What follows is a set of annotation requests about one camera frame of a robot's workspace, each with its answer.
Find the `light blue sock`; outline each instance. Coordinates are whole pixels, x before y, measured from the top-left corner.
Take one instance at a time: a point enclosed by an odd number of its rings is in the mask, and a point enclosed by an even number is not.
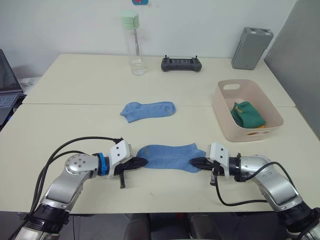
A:
[[[195,143],[185,146],[147,145],[136,154],[148,160],[145,168],[149,169],[180,169],[189,173],[197,173],[199,168],[192,166],[189,160],[201,158],[205,151],[197,148]]]
[[[131,123],[140,119],[167,117],[175,112],[176,107],[171,101],[150,104],[141,104],[134,101],[125,105],[120,115],[124,116],[128,123]]]

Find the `green bottle cap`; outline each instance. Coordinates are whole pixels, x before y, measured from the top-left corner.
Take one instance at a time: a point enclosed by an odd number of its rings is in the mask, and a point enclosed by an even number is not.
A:
[[[121,22],[124,29],[133,30],[139,28],[139,15],[136,11],[123,11],[121,13]]]

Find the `remote controller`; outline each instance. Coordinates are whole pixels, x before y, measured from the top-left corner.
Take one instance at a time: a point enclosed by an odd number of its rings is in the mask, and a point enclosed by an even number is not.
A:
[[[199,72],[202,68],[202,64],[197,57],[198,56],[192,57],[191,59],[185,59],[170,58],[165,55],[161,62],[161,69],[164,72],[169,70],[193,70]]]

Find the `gray power bank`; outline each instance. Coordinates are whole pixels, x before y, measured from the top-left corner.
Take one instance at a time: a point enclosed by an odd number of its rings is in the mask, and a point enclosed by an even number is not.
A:
[[[234,69],[255,69],[274,34],[270,29],[245,27],[231,64]]]

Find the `water bottle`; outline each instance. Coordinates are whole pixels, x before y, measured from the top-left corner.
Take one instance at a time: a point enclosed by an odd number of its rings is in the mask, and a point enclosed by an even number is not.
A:
[[[147,69],[140,45],[139,15],[135,11],[124,11],[121,13],[121,21],[131,72],[133,75],[141,76]]]

